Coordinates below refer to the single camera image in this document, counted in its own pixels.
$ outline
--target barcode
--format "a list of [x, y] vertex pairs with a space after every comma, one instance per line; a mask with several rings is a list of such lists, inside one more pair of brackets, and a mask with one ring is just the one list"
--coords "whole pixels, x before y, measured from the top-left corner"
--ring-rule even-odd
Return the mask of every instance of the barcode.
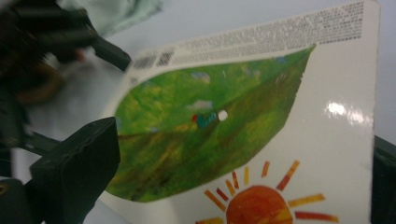
[[154, 65], [155, 60], [157, 59], [157, 56], [148, 56], [144, 58], [139, 58], [134, 61], [133, 67], [136, 69], [144, 69], [144, 68], [150, 68], [152, 65]]

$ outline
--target sun rays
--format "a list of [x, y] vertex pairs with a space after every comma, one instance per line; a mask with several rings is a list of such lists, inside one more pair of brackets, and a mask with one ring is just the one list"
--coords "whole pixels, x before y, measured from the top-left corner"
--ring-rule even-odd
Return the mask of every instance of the sun rays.
[[[270, 162], [266, 161], [262, 167], [262, 178], [268, 176]], [[207, 189], [205, 195], [223, 213], [223, 216], [213, 217], [195, 222], [196, 224], [257, 224], [257, 223], [293, 223], [293, 220], [320, 220], [338, 223], [337, 216], [324, 213], [314, 213], [306, 211], [296, 211], [295, 209], [310, 203], [325, 201], [321, 193], [304, 196], [297, 199], [286, 201], [281, 195], [282, 191], [288, 186], [295, 172], [300, 165], [299, 161], [294, 161], [283, 178], [276, 185], [270, 188], [262, 185], [249, 186], [250, 173], [249, 167], [245, 167], [243, 176], [238, 178], [233, 171], [231, 178], [225, 180], [225, 189], [217, 188], [215, 192]]]

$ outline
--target book page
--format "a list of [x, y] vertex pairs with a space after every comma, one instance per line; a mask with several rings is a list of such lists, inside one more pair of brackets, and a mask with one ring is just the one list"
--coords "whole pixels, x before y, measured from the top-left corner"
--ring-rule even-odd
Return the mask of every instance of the book page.
[[101, 200], [131, 223], [369, 223], [379, 5], [137, 55]]

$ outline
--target black plastic object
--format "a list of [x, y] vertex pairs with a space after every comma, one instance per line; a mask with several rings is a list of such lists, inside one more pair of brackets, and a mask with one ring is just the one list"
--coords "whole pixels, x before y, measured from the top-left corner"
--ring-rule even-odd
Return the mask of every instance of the black plastic object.
[[0, 223], [33, 223], [24, 187], [20, 180], [0, 180], [0, 208]]
[[114, 118], [92, 122], [30, 168], [46, 223], [81, 223], [117, 171]]
[[96, 41], [92, 43], [92, 47], [95, 49], [96, 56], [106, 62], [112, 63], [121, 71], [125, 71], [131, 62], [129, 54], [110, 42], [105, 41], [102, 37], [97, 37]]

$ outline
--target orange sun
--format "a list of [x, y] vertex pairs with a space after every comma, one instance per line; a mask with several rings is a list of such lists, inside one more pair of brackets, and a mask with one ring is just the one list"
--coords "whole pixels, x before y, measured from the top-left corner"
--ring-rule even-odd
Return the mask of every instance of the orange sun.
[[[325, 200], [321, 193], [288, 202], [283, 199], [280, 192], [288, 185], [299, 164], [299, 161], [294, 161], [276, 189], [266, 186], [252, 186], [236, 194], [239, 189], [239, 182], [236, 172], [233, 172], [233, 182], [229, 179], [225, 181], [229, 195], [233, 197], [230, 201], [229, 196], [221, 189], [216, 190], [220, 199], [210, 190], [206, 190], [205, 195], [225, 213], [226, 223], [228, 224], [291, 224], [294, 218], [338, 223], [338, 217], [321, 213], [295, 211], [293, 217], [291, 208]], [[269, 167], [270, 162], [266, 161], [262, 168], [262, 177], [267, 176]], [[246, 167], [244, 173], [245, 186], [248, 185], [248, 181], [249, 170]], [[224, 221], [221, 217], [215, 217], [197, 221], [195, 224], [224, 224]]]

